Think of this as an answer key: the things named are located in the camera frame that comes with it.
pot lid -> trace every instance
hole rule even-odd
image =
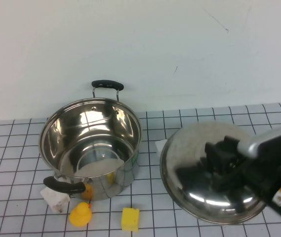
[[[215,191],[202,164],[206,142],[250,137],[240,127],[220,122],[193,123],[177,131],[161,154],[161,177],[172,199],[192,215],[216,224],[235,224],[257,215],[265,204],[247,187]]]

pot handle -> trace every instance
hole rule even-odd
[[[110,89],[115,89],[116,90],[116,97],[117,97],[117,101],[119,101],[119,91],[124,89],[124,85],[114,81],[114,80],[95,80],[91,83],[91,85],[93,86],[93,98],[95,98],[95,89],[96,88],[110,88]]]
[[[53,176],[44,178],[43,184],[56,192],[64,194],[80,194],[85,191],[85,185],[83,182],[69,184],[66,182],[58,181]]]

yellow sponge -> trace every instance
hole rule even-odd
[[[121,229],[123,231],[138,231],[139,209],[126,208],[122,210]]]

robotic arm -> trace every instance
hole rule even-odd
[[[247,186],[281,215],[281,129],[248,141],[226,136],[206,143],[205,152],[202,162],[212,174],[214,190]]]

white wall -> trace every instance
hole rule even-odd
[[[281,0],[0,0],[0,119],[96,79],[135,111],[281,102]]]

